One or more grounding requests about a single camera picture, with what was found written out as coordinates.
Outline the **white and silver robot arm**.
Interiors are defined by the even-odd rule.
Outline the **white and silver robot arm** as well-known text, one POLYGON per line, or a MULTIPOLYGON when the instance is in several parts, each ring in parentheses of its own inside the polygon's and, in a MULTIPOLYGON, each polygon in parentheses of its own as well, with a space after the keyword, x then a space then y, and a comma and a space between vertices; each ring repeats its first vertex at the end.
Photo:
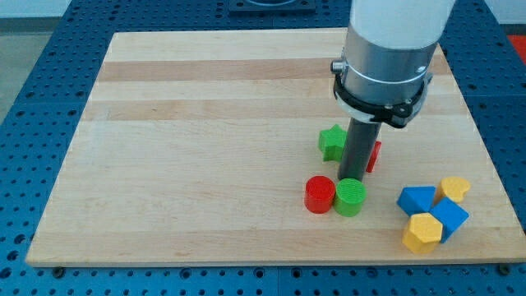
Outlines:
POLYGON ((405 127, 420 111, 429 67, 455 0, 353 0, 331 63, 338 104, 363 123, 405 127))

